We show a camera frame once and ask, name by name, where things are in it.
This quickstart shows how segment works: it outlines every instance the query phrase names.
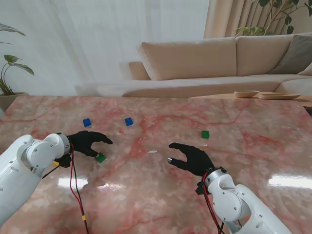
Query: red cable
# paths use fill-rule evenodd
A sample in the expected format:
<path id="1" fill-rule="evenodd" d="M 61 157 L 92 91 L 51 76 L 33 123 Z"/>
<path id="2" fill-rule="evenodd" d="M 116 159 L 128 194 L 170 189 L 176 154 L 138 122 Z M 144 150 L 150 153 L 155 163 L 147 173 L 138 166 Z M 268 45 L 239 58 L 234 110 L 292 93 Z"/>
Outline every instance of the red cable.
<path id="1" fill-rule="evenodd" d="M 206 174 L 204 175 L 203 181 L 206 180 L 207 175 L 208 175 L 208 172 L 206 172 Z M 210 200 L 209 200 L 209 197 L 208 197 L 208 191 L 207 191 L 206 185 L 204 186 L 204 193 L 205 193 L 205 196 L 206 196 L 206 198 L 207 198 L 207 200 L 208 200 L 208 206 L 209 206 L 209 208 L 210 208 L 210 210 L 211 210 L 211 212 L 212 212 L 212 217 L 213 217 L 214 223 L 215 223 L 215 225 L 216 225 L 217 228 L 218 228 L 218 234 L 221 234 L 221 230 L 220 230 L 220 228 L 219 228 L 218 221 L 217 221 L 217 219 L 216 219 L 216 217 L 215 217 L 215 212 L 214 212 L 214 210 L 213 210 L 213 208 L 212 208 L 212 205 L 211 205 Z"/>
<path id="2" fill-rule="evenodd" d="M 72 159 L 73 159 L 73 162 L 74 162 L 74 151 L 72 152 Z M 73 189 L 72 189 L 72 177 L 73 177 L 73 164 L 72 162 L 72 166 L 71 166 L 71 170 L 70 170 L 70 182 L 69 182 L 69 187 L 70 187 L 70 190 L 72 191 L 73 195 L 75 196 L 75 198 L 77 199 L 78 203 L 79 203 L 79 206 L 80 206 L 80 210 L 82 211 L 82 207 L 81 207 L 81 203 L 79 201 L 79 198 L 77 197 L 77 195 L 74 193 Z"/>

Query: sofa cushion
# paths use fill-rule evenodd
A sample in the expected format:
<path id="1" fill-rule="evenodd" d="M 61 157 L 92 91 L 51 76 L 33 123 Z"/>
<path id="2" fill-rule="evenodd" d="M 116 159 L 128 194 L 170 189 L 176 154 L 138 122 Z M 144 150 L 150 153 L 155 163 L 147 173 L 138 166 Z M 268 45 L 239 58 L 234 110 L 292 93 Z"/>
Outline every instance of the sofa cushion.
<path id="1" fill-rule="evenodd" d="M 299 72 L 298 75 L 312 76 L 312 63 L 302 72 Z"/>
<path id="2" fill-rule="evenodd" d="M 312 36 L 312 33 L 300 34 Z M 293 35 L 236 38 L 237 75 L 267 74 L 284 57 Z"/>
<path id="3" fill-rule="evenodd" d="M 254 77 L 221 77 L 146 81 L 148 86 L 133 87 L 123 97 L 190 98 L 214 94 L 233 93 L 236 90 L 274 92 L 280 84 L 275 80 Z"/>
<path id="4" fill-rule="evenodd" d="M 292 74 L 278 74 L 278 75 L 251 75 L 251 76 L 246 76 L 246 77 L 254 77 L 254 78 L 259 78 L 262 79 L 263 81 L 277 81 L 279 83 L 283 83 L 288 80 L 292 79 L 307 79 L 307 78 L 312 78 L 311 76 L 300 76 L 300 75 L 292 75 Z"/>
<path id="5" fill-rule="evenodd" d="M 281 83 L 275 90 L 277 93 L 297 93 L 312 96 L 312 78 L 296 79 Z"/>
<path id="6" fill-rule="evenodd" d="M 312 62 L 312 37 L 294 35 L 289 48 L 277 67 L 269 74 L 297 74 Z"/>
<path id="7" fill-rule="evenodd" d="M 152 80 L 236 76 L 235 38 L 143 42 L 139 52 Z"/>

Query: table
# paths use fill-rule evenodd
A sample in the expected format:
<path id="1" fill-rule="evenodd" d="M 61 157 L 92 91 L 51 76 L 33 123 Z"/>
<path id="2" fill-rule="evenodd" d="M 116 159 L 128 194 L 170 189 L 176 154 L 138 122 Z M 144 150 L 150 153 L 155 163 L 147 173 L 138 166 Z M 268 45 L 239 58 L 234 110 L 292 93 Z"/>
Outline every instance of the table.
<path id="1" fill-rule="evenodd" d="M 259 92 L 257 95 L 254 97 L 249 97 L 247 99 L 255 99 L 259 100 L 259 95 L 261 94 L 279 94 L 279 93 L 272 93 L 272 92 Z M 209 96 L 201 96 L 201 97 L 194 97 L 194 98 L 216 98 L 216 99 L 236 99 L 234 96 L 234 93 L 232 94 L 216 94 L 216 95 L 209 95 Z M 298 101 L 300 104 L 305 108 L 305 109 L 312 109 L 312 96 L 307 96 L 307 95 L 301 95 L 300 97 L 297 97 L 293 100 L 288 100 L 288 101 Z"/>
<path id="2" fill-rule="evenodd" d="M 127 117 L 134 121 L 129 127 Z M 114 142 L 94 144 L 107 156 L 101 164 L 75 154 L 90 233 L 217 233 L 204 197 L 195 193 L 200 178 L 167 163 L 169 156 L 185 159 L 168 147 L 172 142 L 205 150 L 293 234 L 311 232 L 312 122 L 298 102 L 21 96 L 0 119 L 0 153 L 24 134 L 74 134 L 85 118 L 89 131 Z M 0 233 L 84 234 L 69 175 L 60 168 L 45 178 Z"/>

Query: plant pot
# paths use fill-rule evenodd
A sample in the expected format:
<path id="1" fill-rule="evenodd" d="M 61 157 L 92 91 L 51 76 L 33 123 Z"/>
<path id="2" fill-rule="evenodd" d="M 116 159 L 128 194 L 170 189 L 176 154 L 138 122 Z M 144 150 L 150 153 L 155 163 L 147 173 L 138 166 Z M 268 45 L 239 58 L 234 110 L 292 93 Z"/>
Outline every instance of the plant pot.
<path id="1" fill-rule="evenodd" d="M 3 96 L 0 95 L 0 109 L 5 112 L 6 109 L 12 104 L 12 102 L 18 97 L 22 95 L 28 95 L 28 93 L 16 93 L 15 95 Z"/>

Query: wooden bowl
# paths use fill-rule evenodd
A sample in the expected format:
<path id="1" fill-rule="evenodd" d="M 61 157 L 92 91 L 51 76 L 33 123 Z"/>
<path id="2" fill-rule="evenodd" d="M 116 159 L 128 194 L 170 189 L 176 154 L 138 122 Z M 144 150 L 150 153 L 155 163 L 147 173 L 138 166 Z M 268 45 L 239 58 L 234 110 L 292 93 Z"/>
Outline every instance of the wooden bowl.
<path id="1" fill-rule="evenodd" d="M 236 98 L 251 98 L 255 95 L 257 95 L 259 91 L 257 90 L 240 90 L 240 91 L 235 91 L 234 96 Z"/>

